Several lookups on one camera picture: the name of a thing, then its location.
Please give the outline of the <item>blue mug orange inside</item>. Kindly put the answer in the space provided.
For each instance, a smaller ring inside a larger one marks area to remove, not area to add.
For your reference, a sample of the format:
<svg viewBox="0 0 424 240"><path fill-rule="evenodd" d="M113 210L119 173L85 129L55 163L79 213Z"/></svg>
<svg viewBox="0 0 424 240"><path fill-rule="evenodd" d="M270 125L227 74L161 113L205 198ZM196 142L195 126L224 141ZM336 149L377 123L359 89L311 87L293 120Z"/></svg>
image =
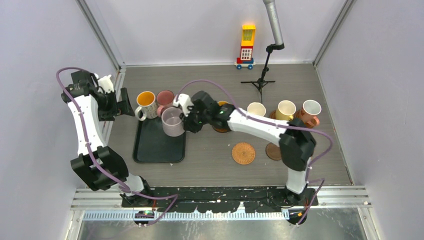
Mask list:
<svg viewBox="0 0 424 240"><path fill-rule="evenodd" d="M224 101L224 100L218 101L217 103L220 107L224 106L225 104L229 104L227 101Z"/></svg>

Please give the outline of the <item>white floral mug orange inside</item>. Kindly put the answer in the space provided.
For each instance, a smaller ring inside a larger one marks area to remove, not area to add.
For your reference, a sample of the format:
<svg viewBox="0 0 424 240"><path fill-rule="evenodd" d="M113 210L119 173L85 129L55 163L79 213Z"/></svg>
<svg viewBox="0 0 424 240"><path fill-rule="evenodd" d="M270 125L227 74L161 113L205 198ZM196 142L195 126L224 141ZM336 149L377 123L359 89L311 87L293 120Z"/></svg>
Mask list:
<svg viewBox="0 0 424 240"><path fill-rule="evenodd" d="M134 114L139 121L145 121L147 119L152 120L158 117L158 103L156 95L153 92L141 92L137 96L136 102L138 107L135 109Z"/></svg>

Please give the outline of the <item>brown wooden coaster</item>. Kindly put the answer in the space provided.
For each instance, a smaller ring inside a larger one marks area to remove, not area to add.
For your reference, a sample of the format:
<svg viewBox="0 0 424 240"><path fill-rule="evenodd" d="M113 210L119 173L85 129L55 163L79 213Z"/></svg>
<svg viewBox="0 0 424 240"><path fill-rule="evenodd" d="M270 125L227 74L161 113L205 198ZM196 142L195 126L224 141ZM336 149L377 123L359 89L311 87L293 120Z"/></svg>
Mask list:
<svg viewBox="0 0 424 240"><path fill-rule="evenodd" d="M320 124L320 121L317 118L313 118L310 121L304 123L305 126L309 129L312 129Z"/></svg>
<svg viewBox="0 0 424 240"><path fill-rule="evenodd" d="M215 126L213 126L212 128L213 128L214 131L216 131L218 133L228 133L228 132L231 131L230 129L218 128L218 127L215 127Z"/></svg>
<svg viewBox="0 0 424 240"><path fill-rule="evenodd" d="M269 114L269 118L270 119L276 119L276 110L274 110L274 111L272 111L270 114Z"/></svg>

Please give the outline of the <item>lilac mug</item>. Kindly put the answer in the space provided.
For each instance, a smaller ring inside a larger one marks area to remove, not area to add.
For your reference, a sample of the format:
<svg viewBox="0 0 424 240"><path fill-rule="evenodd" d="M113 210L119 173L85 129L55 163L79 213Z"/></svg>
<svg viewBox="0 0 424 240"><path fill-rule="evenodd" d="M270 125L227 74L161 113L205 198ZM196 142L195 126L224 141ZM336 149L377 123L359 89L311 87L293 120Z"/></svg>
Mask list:
<svg viewBox="0 0 424 240"><path fill-rule="evenodd" d="M185 133L184 123L180 118L183 111L176 107L170 107L163 111L161 115L162 129L170 137L178 137Z"/></svg>

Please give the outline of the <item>pink mug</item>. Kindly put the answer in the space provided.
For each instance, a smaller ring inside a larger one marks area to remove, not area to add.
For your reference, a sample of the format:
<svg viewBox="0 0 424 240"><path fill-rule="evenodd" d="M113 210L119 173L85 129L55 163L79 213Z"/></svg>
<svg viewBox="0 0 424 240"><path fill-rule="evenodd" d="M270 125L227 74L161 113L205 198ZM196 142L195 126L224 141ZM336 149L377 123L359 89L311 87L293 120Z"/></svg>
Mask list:
<svg viewBox="0 0 424 240"><path fill-rule="evenodd" d="M163 112L173 106L175 94L170 90L162 90L156 96L156 101L158 104L157 107L157 116L161 117Z"/></svg>

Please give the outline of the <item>black plastic tray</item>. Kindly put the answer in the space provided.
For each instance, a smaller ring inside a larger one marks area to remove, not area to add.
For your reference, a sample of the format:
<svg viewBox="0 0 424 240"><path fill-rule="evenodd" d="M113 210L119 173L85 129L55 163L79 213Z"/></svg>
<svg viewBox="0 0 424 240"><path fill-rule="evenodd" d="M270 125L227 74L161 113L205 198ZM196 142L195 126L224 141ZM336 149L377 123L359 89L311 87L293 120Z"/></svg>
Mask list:
<svg viewBox="0 0 424 240"><path fill-rule="evenodd" d="M185 157L186 134L171 137L164 133L160 118L137 125L132 158L136 163L178 163Z"/></svg>

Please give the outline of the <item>cream white mug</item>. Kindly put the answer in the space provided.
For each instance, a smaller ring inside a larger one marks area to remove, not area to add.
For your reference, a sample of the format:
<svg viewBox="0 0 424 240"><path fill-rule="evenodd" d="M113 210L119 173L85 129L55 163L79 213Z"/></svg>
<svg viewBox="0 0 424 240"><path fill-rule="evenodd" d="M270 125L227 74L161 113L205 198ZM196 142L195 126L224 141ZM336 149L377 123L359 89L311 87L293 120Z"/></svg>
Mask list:
<svg viewBox="0 0 424 240"><path fill-rule="evenodd" d="M260 102L252 102L247 106L247 112L257 116L264 117L267 113L266 107Z"/></svg>

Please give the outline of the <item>woven rattan coaster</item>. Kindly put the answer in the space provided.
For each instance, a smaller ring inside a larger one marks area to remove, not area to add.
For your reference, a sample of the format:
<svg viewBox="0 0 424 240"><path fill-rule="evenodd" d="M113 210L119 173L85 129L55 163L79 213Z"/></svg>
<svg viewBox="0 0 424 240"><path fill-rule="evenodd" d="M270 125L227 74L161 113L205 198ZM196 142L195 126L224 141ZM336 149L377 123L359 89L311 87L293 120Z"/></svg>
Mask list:
<svg viewBox="0 0 424 240"><path fill-rule="evenodd" d="M255 148L247 142L237 143L231 150L233 160L240 165L251 164L256 157Z"/></svg>

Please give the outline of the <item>black tripod microphone stand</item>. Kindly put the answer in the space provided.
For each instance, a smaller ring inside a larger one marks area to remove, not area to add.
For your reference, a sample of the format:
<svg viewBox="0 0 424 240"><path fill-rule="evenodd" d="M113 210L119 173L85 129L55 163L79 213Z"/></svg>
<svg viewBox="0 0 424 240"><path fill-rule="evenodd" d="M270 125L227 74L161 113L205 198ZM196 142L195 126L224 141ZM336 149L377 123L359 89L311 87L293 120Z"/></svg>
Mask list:
<svg viewBox="0 0 424 240"><path fill-rule="evenodd" d="M279 51L285 48L285 44L281 43L281 44L270 44L266 47L266 52L267 52L267 57L264 63L264 67L262 69L261 72L261 76L258 78L258 80L256 81L241 81L241 84L252 84L259 92L260 95L260 103L263 103L263 88L269 84L269 83L275 83L275 80L265 80L265 76L267 74L267 72L269 71L268 68L268 63L269 63L269 59L271 54L273 53L273 51Z"/></svg>

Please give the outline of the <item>white mug yellow handle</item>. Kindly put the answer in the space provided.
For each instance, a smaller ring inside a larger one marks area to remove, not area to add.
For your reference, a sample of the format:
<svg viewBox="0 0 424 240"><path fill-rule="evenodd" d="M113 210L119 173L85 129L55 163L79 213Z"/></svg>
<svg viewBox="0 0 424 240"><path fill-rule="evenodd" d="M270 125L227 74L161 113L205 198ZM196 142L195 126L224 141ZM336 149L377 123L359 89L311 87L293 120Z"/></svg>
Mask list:
<svg viewBox="0 0 424 240"><path fill-rule="evenodd" d="M296 112L295 104L290 100L282 100L275 110L275 119L280 121L292 121Z"/></svg>

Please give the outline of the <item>white mug terracotta handle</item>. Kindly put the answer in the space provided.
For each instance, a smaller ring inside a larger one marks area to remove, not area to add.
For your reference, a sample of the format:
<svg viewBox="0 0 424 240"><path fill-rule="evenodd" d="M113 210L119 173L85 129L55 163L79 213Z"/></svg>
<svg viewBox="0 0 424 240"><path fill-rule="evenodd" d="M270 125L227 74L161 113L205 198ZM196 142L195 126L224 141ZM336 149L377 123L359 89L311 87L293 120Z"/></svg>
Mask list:
<svg viewBox="0 0 424 240"><path fill-rule="evenodd" d="M296 111L294 117L299 118L303 123L310 121L311 119L318 119L318 115L321 113L321 105L312 99L303 102L302 107Z"/></svg>

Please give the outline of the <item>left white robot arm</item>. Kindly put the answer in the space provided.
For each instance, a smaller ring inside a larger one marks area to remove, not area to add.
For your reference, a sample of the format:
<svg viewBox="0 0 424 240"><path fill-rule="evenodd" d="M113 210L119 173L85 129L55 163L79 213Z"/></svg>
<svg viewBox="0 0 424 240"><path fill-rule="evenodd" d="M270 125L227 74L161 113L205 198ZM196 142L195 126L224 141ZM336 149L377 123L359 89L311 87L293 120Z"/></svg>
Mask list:
<svg viewBox="0 0 424 240"><path fill-rule="evenodd" d="M56 80L77 131L77 157L70 162L72 170L94 192L119 190L123 204L148 207L154 200L149 184L129 172L124 159L102 135L102 122L112 122L121 115L135 116L127 89L120 90L122 98L118 100L110 75L99 77L79 67L70 67L72 83L64 86L60 73L66 70L58 70Z"/></svg>

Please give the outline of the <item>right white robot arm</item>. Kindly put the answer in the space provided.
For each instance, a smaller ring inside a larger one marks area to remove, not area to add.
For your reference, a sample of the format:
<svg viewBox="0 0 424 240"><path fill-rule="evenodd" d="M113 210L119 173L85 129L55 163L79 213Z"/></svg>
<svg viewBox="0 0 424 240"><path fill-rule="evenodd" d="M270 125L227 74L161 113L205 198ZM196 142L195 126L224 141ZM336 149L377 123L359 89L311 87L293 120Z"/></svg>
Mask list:
<svg viewBox="0 0 424 240"><path fill-rule="evenodd" d="M178 94L173 106L182 110L180 118L186 131L197 133L204 125L217 129L241 132L277 145L282 162L288 168L285 198L291 205L299 205L306 197L307 167L314 153L316 140L301 120L270 119L217 101L201 90L189 96Z"/></svg>

